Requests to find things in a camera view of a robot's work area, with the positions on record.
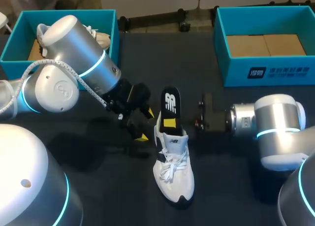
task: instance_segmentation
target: teal box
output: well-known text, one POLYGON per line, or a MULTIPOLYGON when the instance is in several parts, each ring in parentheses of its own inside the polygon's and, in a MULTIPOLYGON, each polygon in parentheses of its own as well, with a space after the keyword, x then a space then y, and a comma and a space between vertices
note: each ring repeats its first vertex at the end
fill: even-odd
POLYGON ((66 15, 74 15, 82 24, 111 35, 109 56, 117 65, 119 29, 115 10, 23 11, 0 57, 1 66, 9 80, 21 78, 23 72, 33 62, 27 59, 36 39, 37 25, 43 23, 51 26, 66 15))
POLYGON ((218 8, 214 44, 226 87, 315 84, 315 15, 309 6, 218 8), (231 56, 227 36, 267 34, 297 34, 306 56, 231 56))

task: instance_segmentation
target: cardboard box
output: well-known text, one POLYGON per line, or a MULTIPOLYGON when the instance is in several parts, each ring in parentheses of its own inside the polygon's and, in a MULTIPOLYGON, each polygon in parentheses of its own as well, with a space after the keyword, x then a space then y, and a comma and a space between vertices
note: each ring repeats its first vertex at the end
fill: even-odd
POLYGON ((309 6, 218 8, 214 43, 224 86, 315 84, 309 6))
POLYGON ((28 61, 28 58, 33 46, 36 46, 34 40, 37 25, 40 23, 52 25, 66 15, 74 15, 82 24, 109 34, 111 36, 109 56, 115 64, 118 63, 119 30, 115 10, 23 11, 0 57, 1 66, 8 79, 21 78, 23 72, 33 62, 28 61))
POLYGON ((305 56, 296 34, 228 35, 232 57, 305 56))
POLYGON ((31 48, 30 55, 28 57, 28 61, 37 61, 45 59, 40 53, 40 46, 37 39, 34 40, 34 44, 31 48))

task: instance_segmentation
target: white sneaker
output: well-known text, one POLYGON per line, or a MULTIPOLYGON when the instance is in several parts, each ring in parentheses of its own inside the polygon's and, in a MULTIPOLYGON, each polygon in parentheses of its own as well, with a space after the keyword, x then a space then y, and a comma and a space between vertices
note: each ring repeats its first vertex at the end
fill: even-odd
POLYGON ((188 135, 180 124, 178 90, 174 87, 165 88, 161 101, 162 110, 154 127, 157 161, 153 174, 168 200, 185 204, 192 198, 194 178, 187 145, 188 135))

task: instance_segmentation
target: black insole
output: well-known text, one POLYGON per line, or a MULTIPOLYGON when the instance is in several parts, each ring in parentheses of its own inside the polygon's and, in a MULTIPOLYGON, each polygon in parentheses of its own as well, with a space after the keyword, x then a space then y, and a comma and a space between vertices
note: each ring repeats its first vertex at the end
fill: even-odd
POLYGON ((181 95, 176 87, 165 87, 161 94, 160 132, 182 136, 181 95))

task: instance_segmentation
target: white shoelace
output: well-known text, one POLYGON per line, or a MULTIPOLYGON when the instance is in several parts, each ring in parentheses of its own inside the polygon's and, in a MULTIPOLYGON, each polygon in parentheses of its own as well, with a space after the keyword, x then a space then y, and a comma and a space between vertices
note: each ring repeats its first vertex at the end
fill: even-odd
POLYGON ((88 30, 88 32, 94 37, 94 38, 96 38, 96 31, 98 30, 98 29, 92 29, 92 27, 91 26, 85 26, 85 25, 83 25, 87 30, 88 30))
POLYGON ((174 177, 174 173, 176 170, 186 169, 187 165, 187 147, 182 155, 171 154, 167 152, 166 148, 162 149, 162 154, 164 154, 166 163, 164 164, 161 172, 159 173, 159 177, 165 182, 172 181, 174 177))

